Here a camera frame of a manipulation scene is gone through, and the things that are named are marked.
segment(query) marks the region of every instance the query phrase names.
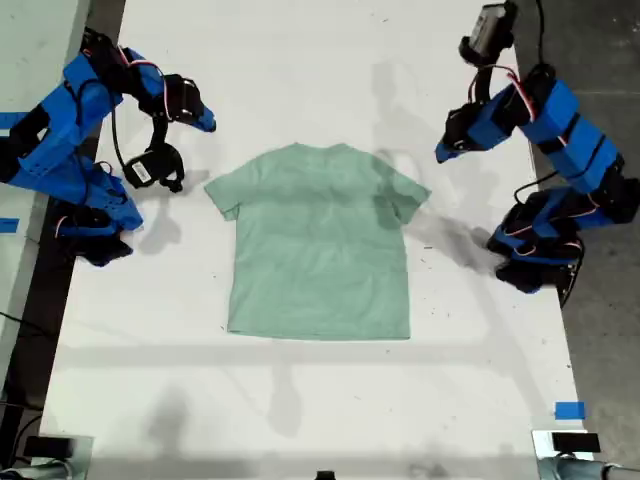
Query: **blue tape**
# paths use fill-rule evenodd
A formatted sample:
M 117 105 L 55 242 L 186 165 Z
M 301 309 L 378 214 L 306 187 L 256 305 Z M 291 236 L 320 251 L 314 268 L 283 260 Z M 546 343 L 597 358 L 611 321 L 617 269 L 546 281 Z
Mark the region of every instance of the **blue tape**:
M 16 233 L 19 222 L 18 218 L 0 218 L 0 233 Z
M 584 420 L 584 402 L 556 402 L 556 420 Z

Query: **mint green t-shirt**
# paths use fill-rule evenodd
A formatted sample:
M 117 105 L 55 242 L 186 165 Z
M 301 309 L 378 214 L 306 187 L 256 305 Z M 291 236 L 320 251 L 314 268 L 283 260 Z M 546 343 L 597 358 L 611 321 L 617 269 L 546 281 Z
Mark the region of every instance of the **mint green t-shirt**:
M 429 196 L 425 188 L 348 145 L 293 144 L 205 190 L 237 222 L 229 332 L 409 338 L 400 227 Z

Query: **gray floor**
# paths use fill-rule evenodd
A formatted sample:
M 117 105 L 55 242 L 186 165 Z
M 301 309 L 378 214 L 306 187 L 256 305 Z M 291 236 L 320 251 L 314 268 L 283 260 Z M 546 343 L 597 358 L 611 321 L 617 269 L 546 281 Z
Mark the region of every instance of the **gray floor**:
M 625 173 L 640 176 L 640 1 L 543 0 L 547 61 L 578 93 L 581 111 L 617 145 Z M 521 69 L 536 59 L 533 0 L 520 0 Z M 549 172 L 537 155 L 538 174 Z M 587 255 L 564 309 L 587 426 L 606 458 L 640 466 L 640 223 L 585 232 Z

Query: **robotic arm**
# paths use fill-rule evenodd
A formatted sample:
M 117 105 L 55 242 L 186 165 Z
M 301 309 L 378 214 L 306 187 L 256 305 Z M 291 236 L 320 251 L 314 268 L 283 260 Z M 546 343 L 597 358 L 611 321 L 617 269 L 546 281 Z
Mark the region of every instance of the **robotic arm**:
M 132 95 L 151 116 L 153 135 L 145 152 L 125 163 L 112 117 L 124 176 L 135 188 L 157 181 L 176 193 L 185 172 L 180 154 L 165 142 L 169 123 L 213 132 L 216 122 L 192 80 L 163 75 L 139 53 L 89 28 L 63 77 L 30 112 L 0 114 L 0 128 L 10 129 L 0 139 L 0 181 L 58 200 L 56 238 L 70 254 L 102 266 L 132 252 L 119 234 L 138 228 L 142 218 L 122 181 L 81 157 L 79 145 L 109 113 L 115 115 L 123 94 Z
M 584 257 L 577 232 L 629 223 L 640 205 L 640 182 L 622 174 L 624 159 L 613 143 L 578 112 L 578 99 L 546 63 L 539 63 L 520 82 L 493 98 L 491 72 L 504 48 L 513 44 L 516 5 L 483 7 L 471 37 L 463 38 L 462 57 L 478 68 L 469 102 L 449 112 L 439 163 L 468 151 L 486 151 L 507 140 L 515 127 L 551 160 L 567 186 L 529 195 L 507 213 L 487 248 L 503 255 L 496 275 L 526 293 L 555 285 L 564 304 Z M 471 90 L 475 85 L 475 100 Z

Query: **white table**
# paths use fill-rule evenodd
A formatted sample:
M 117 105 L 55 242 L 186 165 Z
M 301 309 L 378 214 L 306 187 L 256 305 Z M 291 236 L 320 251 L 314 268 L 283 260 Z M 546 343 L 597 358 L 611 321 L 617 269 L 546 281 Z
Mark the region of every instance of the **white table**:
M 2 1 L 0 111 L 28 112 L 55 88 L 78 51 L 88 8 L 89 0 Z M 19 219 L 16 233 L 0 233 L 0 311 L 16 317 L 22 317 L 31 284 L 47 199 L 0 183 L 0 218 Z M 18 329 L 0 315 L 2 384 Z
M 172 126 L 186 192 L 133 192 L 135 254 L 75 267 L 42 430 L 94 437 L 91 480 L 537 477 L 530 430 L 576 399 L 560 309 L 497 281 L 474 240 L 533 178 L 528 144 L 433 154 L 474 74 L 457 46 L 481 4 L 127 2 L 121 43 L 195 79 L 219 128 Z M 118 114 L 125 156 L 141 152 L 151 122 L 132 100 Z M 375 152 L 433 190 L 405 230 L 410 341 L 225 332 L 235 224 L 202 187 L 296 141 Z M 98 159 L 116 164 L 108 129 Z

